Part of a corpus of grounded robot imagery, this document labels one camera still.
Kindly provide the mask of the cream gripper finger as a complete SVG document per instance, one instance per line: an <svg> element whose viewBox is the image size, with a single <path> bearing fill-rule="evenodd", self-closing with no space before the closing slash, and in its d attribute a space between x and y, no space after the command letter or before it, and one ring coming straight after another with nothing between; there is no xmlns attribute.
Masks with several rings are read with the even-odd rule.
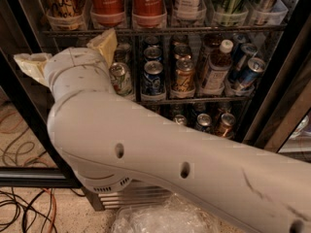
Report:
<svg viewBox="0 0 311 233"><path fill-rule="evenodd" d="M20 53L14 55L14 61L19 69L28 77L32 78L37 83L47 86L45 80L44 69L47 62L52 58L50 53Z"/></svg>
<svg viewBox="0 0 311 233"><path fill-rule="evenodd" d="M114 61L117 45L117 34L114 28L105 30L101 35L92 38L86 44L88 48L97 50L104 57L108 66L111 66Z"/></svg>

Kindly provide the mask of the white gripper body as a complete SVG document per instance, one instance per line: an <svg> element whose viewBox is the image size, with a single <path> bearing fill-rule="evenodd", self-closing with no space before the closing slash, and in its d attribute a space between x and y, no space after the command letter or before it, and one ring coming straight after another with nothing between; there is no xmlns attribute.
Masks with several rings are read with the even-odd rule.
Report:
<svg viewBox="0 0 311 233"><path fill-rule="evenodd" d="M113 90L106 60L88 48L68 48L54 55L44 77L55 101L79 90Z"/></svg>

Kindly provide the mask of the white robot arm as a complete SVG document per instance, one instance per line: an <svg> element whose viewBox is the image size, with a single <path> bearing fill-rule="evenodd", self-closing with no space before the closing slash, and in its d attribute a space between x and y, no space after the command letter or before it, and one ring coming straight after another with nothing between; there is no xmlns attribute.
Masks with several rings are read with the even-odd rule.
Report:
<svg viewBox="0 0 311 233"><path fill-rule="evenodd" d="M54 98L52 145L85 188L131 180L179 193L248 233L311 233L311 165L179 125L114 91L112 54L91 48L17 54Z"/></svg>

